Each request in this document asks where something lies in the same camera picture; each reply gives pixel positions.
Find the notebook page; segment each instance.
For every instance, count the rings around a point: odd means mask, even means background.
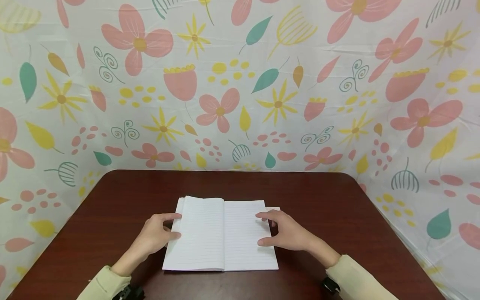
[[[278,270],[274,247],[260,247],[257,241],[271,237],[268,222],[255,217],[265,211],[260,201],[226,201],[225,271]]]
[[[163,269],[222,271],[223,223],[223,199],[185,197],[178,230],[182,237],[168,245],[168,255],[165,255]]]

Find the pink flower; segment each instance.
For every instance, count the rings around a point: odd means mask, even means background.
[[[398,117],[390,122],[396,130],[413,130],[408,135],[407,144],[415,148],[423,141],[424,127],[440,127],[455,120],[462,112],[459,100],[450,100],[430,111],[425,99],[413,99],[407,106],[408,117]]]
[[[133,150],[132,155],[136,158],[140,159],[148,159],[145,165],[149,168],[155,168],[156,166],[156,161],[161,161],[161,162],[170,162],[175,159],[175,155],[170,152],[158,152],[155,146],[149,143],[145,143],[142,145],[142,150]]]
[[[206,114],[197,117],[197,123],[202,126],[208,126],[215,120],[218,129],[221,133],[227,133],[230,129],[226,114],[233,112],[240,102],[240,93],[236,88],[231,88],[225,92],[219,103],[211,95],[203,95],[200,97],[200,107],[206,112]]]
[[[328,32],[327,42],[338,42],[352,24],[353,18],[364,22],[377,22],[390,15],[402,0],[326,0],[334,12],[346,12],[333,23]]]
[[[17,121],[8,110],[0,108],[0,182],[7,177],[7,159],[17,166],[32,169],[35,166],[33,157],[27,152],[12,147],[17,136]]]
[[[305,155],[303,157],[303,160],[307,163],[311,163],[305,168],[305,171],[313,170],[319,164],[323,164],[323,165],[334,164],[343,157],[343,154],[334,154],[330,156],[331,153],[332,153],[332,148],[325,147],[322,150],[320,150],[317,155],[313,155],[313,154]]]
[[[384,60],[371,74],[368,82],[376,80],[385,71],[388,64],[401,63],[411,58],[420,49],[423,39],[416,37],[410,40],[417,28],[419,18],[411,21],[400,33],[394,42],[391,38],[384,38],[377,46],[375,57]]]
[[[163,57],[170,53],[173,38],[170,31],[157,29],[145,36],[145,25],[139,12],[129,4],[119,10],[121,30],[110,24],[102,25],[102,33],[110,45],[117,49],[131,51],[125,59],[127,73],[137,76],[142,70],[142,52],[151,57]]]

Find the pink dot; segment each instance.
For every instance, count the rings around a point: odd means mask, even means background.
[[[12,205],[12,210],[14,211],[19,211],[22,209],[22,205],[21,204],[14,204]]]
[[[477,195],[468,194],[467,199],[473,204],[480,205],[480,197],[478,197]]]
[[[76,147],[76,146],[80,145],[80,141],[81,141],[81,140],[80,140],[80,137],[79,137],[78,135],[75,136],[75,137],[72,139],[72,146],[73,146],[73,147]]]
[[[450,185],[459,186],[463,184],[463,180],[457,176],[453,175],[442,175],[440,179]]]
[[[456,196],[456,193],[454,191],[451,191],[451,190],[445,190],[444,194],[447,195],[448,197],[455,197]]]
[[[27,202],[30,202],[33,200],[33,193],[31,191],[22,191],[20,193],[20,199],[22,199],[23,201],[27,201]]]
[[[380,145],[380,151],[382,153],[387,153],[389,149],[390,149],[390,146],[387,143],[382,143]]]

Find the flower center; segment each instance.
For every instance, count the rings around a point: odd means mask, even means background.
[[[0,139],[0,152],[7,153],[10,152],[12,145],[10,142],[5,139]]]
[[[216,109],[216,115],[221,117],[223,115],[225,115],[225,109],[223,107],[219,107]]]
[[[144,52],[147,49],[147,42],[142,38],[136,38],[133,41],[133,47],[140,52]]]
[[[417,122],[417,124],[418,124],[420,127],[425,127],[425,126],[427,126],[428,124],[430,124],[430,117],[429,117],[429,116],[421,117],[421,118],[419,119],[419,121]]]
[[[67,97],[65,97],[64,95],[58,95],[57,96],[57,101],[60,104],[64,104],[65,102],[67,102]]]
[[[359,15],[367,8],[367,0],[355,0],[352,4],[352,14]]]

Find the lined paper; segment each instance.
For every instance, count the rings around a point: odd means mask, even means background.
[[[278,270],[274,247],[257,245],[272,236],[268,222],[255,217],[262,211],[263,200],[224,203],[225,271]]]

